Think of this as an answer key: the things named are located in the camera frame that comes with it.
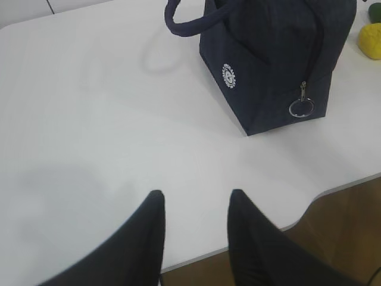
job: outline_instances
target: zipper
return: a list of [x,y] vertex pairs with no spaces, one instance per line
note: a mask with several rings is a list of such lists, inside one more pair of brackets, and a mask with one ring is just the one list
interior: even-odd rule
[[312,14],[314,15],[314,20],[316,24],[316,36],[313,43],[313,48],[310,54],[310,57],[308,58],[307,68],[305,69],[304,75],[303,75],[303,81],[300,84],[301,88],[301,98],[300,101],[305,100],[305,93],[307,88],[307,82],[311,76],[312,70],[317,62],[317,59],[319,58],[319,55],[321,53],[321,48],[323,47],[323,39],[324,39],[324,29],[323,29],[323,23],[315,13],[315,11],[311,8],[311,6],[308,4],[307,1],[304,1],[307,5],[307,7],[310,9]]

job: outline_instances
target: zipper pull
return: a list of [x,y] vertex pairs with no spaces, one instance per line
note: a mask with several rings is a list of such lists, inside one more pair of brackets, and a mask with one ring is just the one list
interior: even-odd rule
[[300,84],[300,89],[302,91],[301,96],[300,96],[300,101],[303,102],[305,100],[305,87],[307,86],[307,82],[302,82]]

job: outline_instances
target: yellow ball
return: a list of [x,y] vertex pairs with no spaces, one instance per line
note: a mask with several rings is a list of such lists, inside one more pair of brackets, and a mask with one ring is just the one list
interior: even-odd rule
[[361,29],[358,47],[368,57],[381,60],[381,23],[369,24]]

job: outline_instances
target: navy bag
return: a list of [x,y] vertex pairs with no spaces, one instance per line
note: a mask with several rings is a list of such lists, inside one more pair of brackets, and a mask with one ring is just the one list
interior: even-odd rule
[[205,0],[204,16],[175,23],[201,34],[200,54],[248,135],[324,117],[332,71],[356,14],[356,0]]

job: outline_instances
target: wooden floor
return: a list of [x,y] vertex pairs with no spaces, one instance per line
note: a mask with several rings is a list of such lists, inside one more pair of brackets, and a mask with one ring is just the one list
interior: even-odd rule
[[[319,198],[286,234],[333,268],[366,283],[381,267],[381,178]],[[229,255],[167,272],[163,283],[234,286]],[[375,283],[381,285],[381,279]]]

